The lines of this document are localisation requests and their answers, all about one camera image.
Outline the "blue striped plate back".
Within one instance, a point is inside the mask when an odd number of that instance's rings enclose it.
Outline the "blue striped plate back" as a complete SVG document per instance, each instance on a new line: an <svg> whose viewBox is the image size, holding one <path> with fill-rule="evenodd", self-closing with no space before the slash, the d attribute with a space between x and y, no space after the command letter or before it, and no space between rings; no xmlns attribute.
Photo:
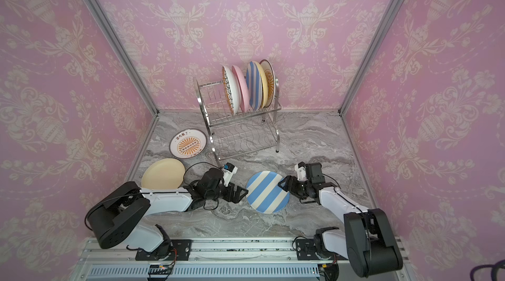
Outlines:
<svg viewBox="0 0 505 281"><path fill-rule="evenodd" d="M290 193L278 184L284 177L273 171L254 174L247 183L247 202L259 213L273 214L283 210L289 203Z"/></svg>

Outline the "blue striped plate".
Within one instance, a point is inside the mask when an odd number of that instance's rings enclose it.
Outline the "blue striped plate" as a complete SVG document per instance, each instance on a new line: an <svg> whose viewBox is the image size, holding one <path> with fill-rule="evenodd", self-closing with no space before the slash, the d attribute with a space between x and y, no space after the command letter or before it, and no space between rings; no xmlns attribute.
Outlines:
<svg viewBox="0 0 505 281"><path fill-rule="evenodd" d="M253 111L257 111L262 106L263 89L259 68L254 61L248 64L246 83L249 90L249 105Z"/></svg>
<svg viewBox="0 0 505 281"><path fill-rule="evenodd" d="M247 183L247 202L259 213L273 214L283 210L289 203L290 193L278 184L284 177L273 171L254 174Z"/></svg>

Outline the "pink plate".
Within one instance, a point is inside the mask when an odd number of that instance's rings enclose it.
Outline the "pink plate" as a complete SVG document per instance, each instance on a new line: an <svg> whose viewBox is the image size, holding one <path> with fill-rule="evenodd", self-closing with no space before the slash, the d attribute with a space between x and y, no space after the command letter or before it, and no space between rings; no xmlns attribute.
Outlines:
<svg viewBox="0 0 505 281"><path fill-rule="evenodd" d="M247 81L246 81L245 75L239 66L232 65L231 70L234 73L234 75L236 76L238 83L239 83L239 89L240 89L240 93L241 93L240 108L243 113L246 113L250 109L250 104L249 104L250 94L249 94L249 89L247 86Z"/></svg>

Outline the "blue striped plate front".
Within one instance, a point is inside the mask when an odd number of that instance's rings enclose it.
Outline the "blue striped plate front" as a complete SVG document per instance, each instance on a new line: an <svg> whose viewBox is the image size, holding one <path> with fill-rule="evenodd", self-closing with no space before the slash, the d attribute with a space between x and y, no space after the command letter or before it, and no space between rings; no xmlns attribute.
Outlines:
<svg viewBox="0 0 505 281"><path fill-rule="evenodd" d="M249 105L253 111L257 111L262 106L263 89L259 68L254 61L248 64L246 83L249 90Z"/></svg>

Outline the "yellow bear plate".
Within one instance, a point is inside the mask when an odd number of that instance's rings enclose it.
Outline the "yellow bear plate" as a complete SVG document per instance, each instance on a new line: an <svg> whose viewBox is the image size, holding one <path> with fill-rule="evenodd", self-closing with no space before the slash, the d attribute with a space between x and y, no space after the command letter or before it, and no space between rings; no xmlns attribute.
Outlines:
<svg viewBox="0 0 505 281"><path fill-rule="evenodd" d="M266 73L263 67L256 61L253 61L257 73L259 75L258 83L257 83L257 93L258 93L258 105L259 109L262 109L265 106L265 103L268 99L268 81L266 78Z"/></svg>

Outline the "scale pattern plate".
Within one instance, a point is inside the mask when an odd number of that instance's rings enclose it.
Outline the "scale pattern plate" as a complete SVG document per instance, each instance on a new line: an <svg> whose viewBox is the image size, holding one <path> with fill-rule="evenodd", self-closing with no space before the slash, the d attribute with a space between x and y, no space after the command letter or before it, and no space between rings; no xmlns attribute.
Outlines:
<svg viewBox="0 0 505 281"><path fill-rule="evenodd" d="M222 75L228 106L231 113L236 115L241 103L241 93L238 80L236 79L233 71L225 65L222 66Z"/></svg>

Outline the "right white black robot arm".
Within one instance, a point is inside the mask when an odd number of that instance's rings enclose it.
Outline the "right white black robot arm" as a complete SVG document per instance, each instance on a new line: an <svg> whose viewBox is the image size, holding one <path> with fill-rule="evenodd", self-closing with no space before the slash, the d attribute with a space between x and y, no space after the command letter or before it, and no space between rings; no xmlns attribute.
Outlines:
<svg viewBox="0 0 505 281"><path fill-rule="evenodd" d="M331 211L344 229L318 229L313 237L316 254L325 259L348 259L358 277L368 278L403 268L403 256L385 212L369 209L345 195L341 187L327 182L322 164L301 162L296 175L284 177L277 186L301 203L317 203Z"/></svg>

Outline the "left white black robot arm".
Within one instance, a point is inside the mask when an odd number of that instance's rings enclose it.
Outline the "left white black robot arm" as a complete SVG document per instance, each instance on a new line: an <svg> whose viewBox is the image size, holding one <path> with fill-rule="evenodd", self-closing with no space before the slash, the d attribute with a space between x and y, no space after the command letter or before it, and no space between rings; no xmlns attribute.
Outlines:
<svg viewBox="0 0 505 281"><path fill-rule="evenodd" d="M102 249L124 244L131 251L153 253L170 245L159 225L146 225L145 217L169 212L184 213L204 208L207 201L239 203L249 193L231 182L238 168L210 168L200 179L173 190L141 188L129 181L93 206L84 218Z"/></svg>

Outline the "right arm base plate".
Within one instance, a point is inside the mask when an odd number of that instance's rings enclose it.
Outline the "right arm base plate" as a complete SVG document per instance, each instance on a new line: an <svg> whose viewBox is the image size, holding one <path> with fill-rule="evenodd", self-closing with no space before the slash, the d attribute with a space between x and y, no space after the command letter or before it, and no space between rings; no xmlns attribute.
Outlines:
<svg viewBox="0 0 505 281"><path fill-rule="evenodd" d="M318 261L327 259L327 257L322 257L317 252L315 241L312 238L297 236L293 240L292 247L296 252L298 261Z"/></svg>

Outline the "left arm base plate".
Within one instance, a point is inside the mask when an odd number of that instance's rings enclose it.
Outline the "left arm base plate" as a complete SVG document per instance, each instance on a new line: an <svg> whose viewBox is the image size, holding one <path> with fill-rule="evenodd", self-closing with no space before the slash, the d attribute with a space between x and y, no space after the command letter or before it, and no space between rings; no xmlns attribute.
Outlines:
<svg viewBox="0 0 505 281"><path fill-rule="evenodd" d="M176 239L163 241L152 252L138 250L135 256L136 261L188 261L191 253L193 240Z"/></svg>

